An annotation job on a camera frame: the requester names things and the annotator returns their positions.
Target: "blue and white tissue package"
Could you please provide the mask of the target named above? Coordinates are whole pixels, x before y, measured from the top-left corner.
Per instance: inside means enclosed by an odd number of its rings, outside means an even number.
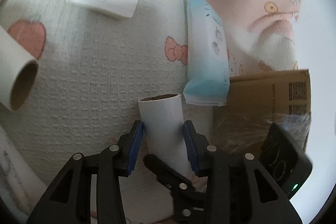
[[[187,104],[226,105],[230,87],[223,23],[205,0],[188,0]]]

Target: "silver screw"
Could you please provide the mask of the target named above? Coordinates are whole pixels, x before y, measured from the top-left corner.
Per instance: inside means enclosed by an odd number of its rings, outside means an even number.
[[[210,152],[215,152],[217,150],[217,147],[214,145],[208,145],[207,150]]]
[[[74,154],[72,157],[74,160],[80,160],[82,158],[82,155],[80,153]]]
[[[185,190],[185,189],[187,189],[188,188],[188,186],[185,184],[185,183],[180,183],[180,188],[182,189],[182,190]]]
[[[119,150],[119,146],[118,145],[111,145],[110,146],[110,150],[112,151],[112,152],[116,152],[116,151],[118,151]]]
[[[182,211],[182,215],[183,215],[183,216],[186,216],[186,217],[191,216],[191,211],[188,210],[188,209],[184,209],[184,210]]]
[[[254,156],[253,156],[253,154],[251,154],[251,153],[246,153],[246,154],[245,154],[245,158],[246,158],[247,160],[253,160],[253,159],[254,159]]]

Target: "cardboard box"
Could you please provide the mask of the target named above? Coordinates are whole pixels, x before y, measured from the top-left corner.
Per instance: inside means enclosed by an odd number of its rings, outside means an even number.
[[[241,154],[259,147],[270,124],[284,124],[304,147],[310,126],[308,70],[273,71],[230,78],[227,105],[214,108],[211,143]]]

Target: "clear packing tape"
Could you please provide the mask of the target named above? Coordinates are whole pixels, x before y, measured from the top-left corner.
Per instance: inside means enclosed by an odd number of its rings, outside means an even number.
[[[228,112],[223,116],[214,108],[214,131],[211,143],[226,153],[242,155],[253,152],[259,156],[272,122],[286,130],[305,150],[311,115]]]

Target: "green light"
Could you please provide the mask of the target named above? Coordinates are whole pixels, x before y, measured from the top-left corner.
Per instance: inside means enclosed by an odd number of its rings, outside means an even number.
[[[296,187],[298,187],[298,186],[299,186],[298,184],[295,184],[295,186],[293,187],[292,191],[294,191],[294,189],[295,189]]]

